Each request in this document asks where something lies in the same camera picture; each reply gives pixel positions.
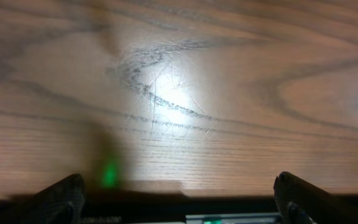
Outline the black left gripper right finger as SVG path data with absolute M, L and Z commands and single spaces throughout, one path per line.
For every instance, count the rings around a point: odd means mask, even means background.
M 276 177 L 273 189 L 284 224 L 358 224 L 358 208 L 289 172 Z

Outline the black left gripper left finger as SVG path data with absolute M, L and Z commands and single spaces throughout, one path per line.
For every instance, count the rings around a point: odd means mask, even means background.
M 0 224 L 77 224 L 84 204 L 84 180 L 72 174 L 0 213 Z

